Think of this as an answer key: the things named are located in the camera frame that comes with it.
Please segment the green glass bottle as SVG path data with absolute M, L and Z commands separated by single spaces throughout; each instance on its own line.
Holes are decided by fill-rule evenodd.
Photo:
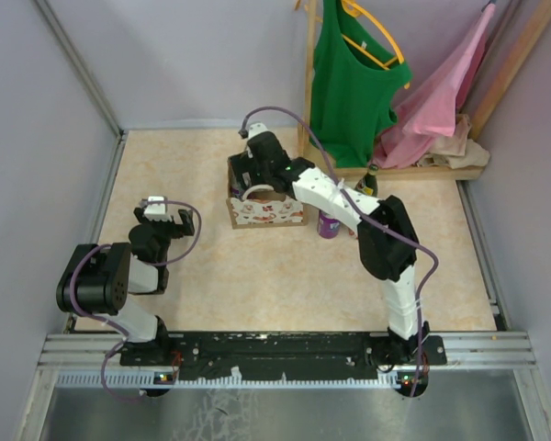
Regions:
M 378 167 L 375 164 L 370 164 L 354 189 L 367 196 L 376 197 L 378 194 L 377 171 Z

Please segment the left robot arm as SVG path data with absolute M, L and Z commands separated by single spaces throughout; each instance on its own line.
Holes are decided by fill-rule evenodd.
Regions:
M 168 257 L 172 241 L 193 239 L 184 254 L 197 244 L 199 211 L 179 202 L 180 221 L 175 221 L 167 208 L 171 204 L 165 198 L 144 199 L 133 210 L 137 225 L 126 242 L 77 245 L 56 288 L 60 311 L 101 322 L 121 334 L 123 366 L 168 364 L 176 351 L 163 319 L 130 298 L 165 292 L 168 266 L 183 258 Z

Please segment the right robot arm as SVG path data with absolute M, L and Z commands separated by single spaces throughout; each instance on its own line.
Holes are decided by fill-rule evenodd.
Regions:
M 233 178 L 246 191 L 266 187 L 319 209 L 353 231 L 359 259 L 380 283 L 388 336 L 371 357 L 378 365 L 413 363 L 424 352 L 428 328 L 420 316 L 415 283 L 418 238 L 401 200 L 379 199 L 334 181 L 313 162 L 290 158 L 275 134 L 257 124 L 239 132 L 241 153 L 229 159 Z

